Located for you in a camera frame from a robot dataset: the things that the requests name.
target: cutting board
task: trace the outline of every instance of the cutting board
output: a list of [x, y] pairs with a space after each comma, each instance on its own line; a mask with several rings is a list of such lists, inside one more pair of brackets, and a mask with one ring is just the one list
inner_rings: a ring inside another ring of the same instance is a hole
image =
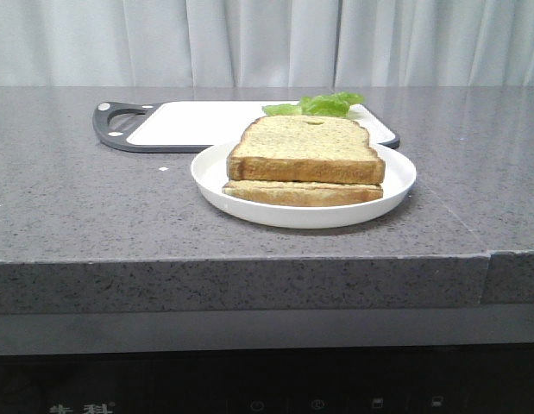
[[[102, 102], [94, 110], [99, 140], [115, 149], [135, 153], [199, 153], [216, 144], [239, 140], [244, 129], [264, 116], [264, 105], [288, 101], [176, 101], [131, 104]], [[399, 138], [361, 104], [348, 118], [370, 133], [373, 143], [390, 148]]]

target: white plate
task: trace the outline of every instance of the white plate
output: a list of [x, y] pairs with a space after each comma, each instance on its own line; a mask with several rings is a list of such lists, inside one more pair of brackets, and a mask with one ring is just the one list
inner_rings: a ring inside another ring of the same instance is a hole
[[218, 209], [243, 220], [290, 229], [328, 229], [363, 223], [391, 211], [416, 180], [416, 167], [403, 154], [371, 144], [386, 162], [384, 197], [361, 204], [334, 207], [288, 207], [242, 200], [223, 194], [228, 181], [226, 158], [237, 141], [209, 147], [194, 158], [191, 171], [204, 197]]

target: curtain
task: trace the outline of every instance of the curtain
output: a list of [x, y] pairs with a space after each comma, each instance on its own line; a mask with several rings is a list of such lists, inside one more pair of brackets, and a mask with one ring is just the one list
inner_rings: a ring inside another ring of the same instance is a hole
[[0, 0], [0, 85], [534, 85], [534, 0]]

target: bread slice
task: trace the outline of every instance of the bread slice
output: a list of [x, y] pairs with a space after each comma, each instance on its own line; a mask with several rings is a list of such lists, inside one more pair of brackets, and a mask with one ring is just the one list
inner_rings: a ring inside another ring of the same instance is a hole
[[224, 185], [223, 192], [257, 203], [294, 207], [358, 204], [383, 196], [380, 185], [262, 180], [230, 180]]
[[385, 163], [366, 129], [331, 116], [264, 116], [227, 159], [230, 179], [379, 184]]

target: gray countertop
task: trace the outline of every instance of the gray countertop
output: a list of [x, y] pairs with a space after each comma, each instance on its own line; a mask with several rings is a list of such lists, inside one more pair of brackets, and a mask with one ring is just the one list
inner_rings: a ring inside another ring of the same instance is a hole
[[534, 304], [534, 88], [360, 89], [418, 180], [340, 229], [228, 216], [195, 154], [118, 151], [91, 125], [103, 101], [321, 92], [0, 87], [0, 316]]

